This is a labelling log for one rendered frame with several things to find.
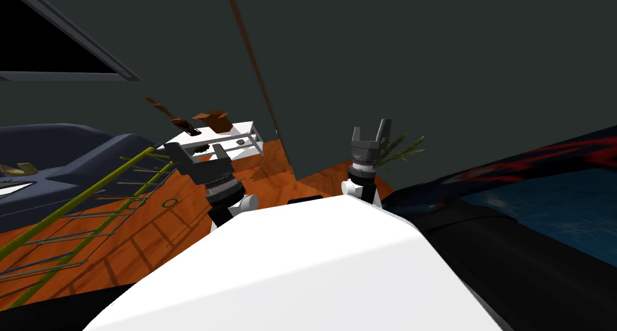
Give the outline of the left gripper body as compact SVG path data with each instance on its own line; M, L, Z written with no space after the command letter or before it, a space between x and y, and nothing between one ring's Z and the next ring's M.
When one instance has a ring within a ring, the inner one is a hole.
M220 186L234 180L234 168L229 157L186 163L186 172L195 185Z

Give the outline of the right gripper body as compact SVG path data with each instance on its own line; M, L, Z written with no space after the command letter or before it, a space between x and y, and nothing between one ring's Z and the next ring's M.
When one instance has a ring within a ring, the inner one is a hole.
M380 141L353 140L351 142L352 162L355 164L374 164L381 157L388 143L389 139Z

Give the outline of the white shelf table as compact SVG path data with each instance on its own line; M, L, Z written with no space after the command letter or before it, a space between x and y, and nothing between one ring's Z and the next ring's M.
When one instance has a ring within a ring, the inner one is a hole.
M180 147L196 162L200 157L216 159L217 155L213 148L215 144L220 144L231 160L256 154L264 155L263 139L252 121L232 123L227 112L215 110L194 116L195 121L204 124L203 127L197 128L185 119L173 115L169 109L150 97L147 96L145 99L168 116L171 123L181 130L180 134L168 142L180 144Z

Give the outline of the green leafy plant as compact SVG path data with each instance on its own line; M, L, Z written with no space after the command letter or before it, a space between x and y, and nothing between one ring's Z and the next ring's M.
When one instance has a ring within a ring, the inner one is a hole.
M377 169L385 169L387 172L389 172L389 169L386 167L387 163L395 160L407 161L406 157L414 155L421 151L426 151L426 148L419 148L420 144L425 140L425 135L422 135L419 139L415 140L413 143L409 144L409 146L403 148L401 151L393 153L393 151L405 141L408 134L409 132L405 132L404 134L400 135L400 137L397 137L392 143L387 144L385 149L382 151L380 157L374 162L372 166Z

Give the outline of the dark blue sofa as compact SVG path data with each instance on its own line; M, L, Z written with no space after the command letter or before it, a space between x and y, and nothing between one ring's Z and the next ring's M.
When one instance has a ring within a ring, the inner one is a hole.
M30 163L31 186L0 197L0 233L34 225L154 144L77 124L0 127L0 164Z

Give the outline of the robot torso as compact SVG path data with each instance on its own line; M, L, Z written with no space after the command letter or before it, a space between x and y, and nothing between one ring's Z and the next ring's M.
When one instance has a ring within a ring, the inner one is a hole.
M84 331L502 331L410 222L341 195L238 214Z

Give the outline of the dark blue red bed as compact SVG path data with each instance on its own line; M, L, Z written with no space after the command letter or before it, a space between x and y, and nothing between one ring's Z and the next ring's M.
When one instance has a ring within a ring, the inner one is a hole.
M509 331L617 331L617 125L393 192Z

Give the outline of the olive metal frame rack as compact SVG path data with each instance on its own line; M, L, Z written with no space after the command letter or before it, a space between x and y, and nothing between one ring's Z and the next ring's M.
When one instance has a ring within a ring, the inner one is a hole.
M174 173L166 155L147 148L0 248L0 311L22 306L63 270L86 264Z

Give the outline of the dark window grey frame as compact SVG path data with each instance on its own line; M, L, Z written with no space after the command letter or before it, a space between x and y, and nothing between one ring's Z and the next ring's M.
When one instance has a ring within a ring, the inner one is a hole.
M0 81L140 81L47 0L0 0Z

